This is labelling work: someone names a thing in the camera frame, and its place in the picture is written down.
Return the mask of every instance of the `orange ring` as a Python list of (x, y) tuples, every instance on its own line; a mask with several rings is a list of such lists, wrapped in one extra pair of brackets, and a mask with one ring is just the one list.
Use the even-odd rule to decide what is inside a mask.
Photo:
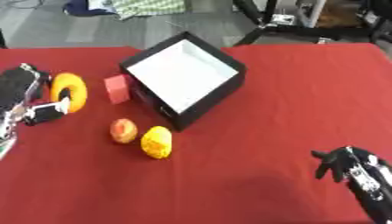
[(68, 112), (74, 113), (83, 108), (88, 98), (88, 90), (83, 79), (72, 73), (58, 74), (52, 82), (52, 102), (58, 102), (60, 100), (60, 92), (64, 88), (68, 88), (71, 95), (71, 103)]

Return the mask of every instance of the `open box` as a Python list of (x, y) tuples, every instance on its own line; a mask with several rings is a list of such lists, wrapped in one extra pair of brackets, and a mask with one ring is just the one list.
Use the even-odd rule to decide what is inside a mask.
[(130, 57), (122, 71), (134, 79), (132, 92), (183, 130), (245, 79), (245, 66), (190, 32)]

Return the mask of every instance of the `cloth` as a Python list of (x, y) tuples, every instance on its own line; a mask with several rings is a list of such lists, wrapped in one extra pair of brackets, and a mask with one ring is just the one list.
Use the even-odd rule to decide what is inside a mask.
[(88, 8), (88, 0), (70, 0), (63, 6), (63, 11), (75, 17), (93, 17), (101, 15), (114, 14), (107, 9), (94, 9)]
[(169, 125), (135, 99), (111, 105), (104, 79), (137, 50), (0, 50), (87, 83), (86, 107), (28, 128), (0, 161), (0, 223), (367, 223), (355, 197), (311, 150), (356, 145), (392, 161), (392, 66), (368, 44), (226, 48), (248, 67), (243, 86), (181, 133), (166, 160), (139, 141), (113, 143), (109, 125), (139, 133)]
[(88, 9), (104, 10), (106, 12), (116, 13), (111, 0), (88, 0)]
[(121, 20), (134, 16), (156, 16), (185, 12), (184, 0), (112, 0)]

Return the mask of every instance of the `red cube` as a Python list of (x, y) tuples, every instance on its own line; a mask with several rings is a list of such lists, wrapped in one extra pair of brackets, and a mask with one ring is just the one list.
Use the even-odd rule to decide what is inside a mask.
[(105, 86), (108, 91), (108, 98), (113, 104), (126, 102), (130, 99), (129, 79), (120, 74), (105, 79)]

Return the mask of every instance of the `floor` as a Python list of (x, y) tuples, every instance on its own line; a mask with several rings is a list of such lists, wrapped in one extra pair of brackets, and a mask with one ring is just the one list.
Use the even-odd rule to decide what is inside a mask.
[[(0, 0), (0, 28), (10, 47), (134, 46), (146, 49), (182, 31), (190, 31), (217, 47), (232, 46), (254, 25), (232, 12), (230, 0), (187, 0), (185, 14), (134, 17), (71, 17), (62, 13), (67, 0), (46, 0), (36, 10), (11, 9)], [(35, 4), (28, 0), (26, 5)], [(258, 44), (310, 42), (299, 38), (265, 37)], [(380, 43), (392, 56), (392, 47)]]

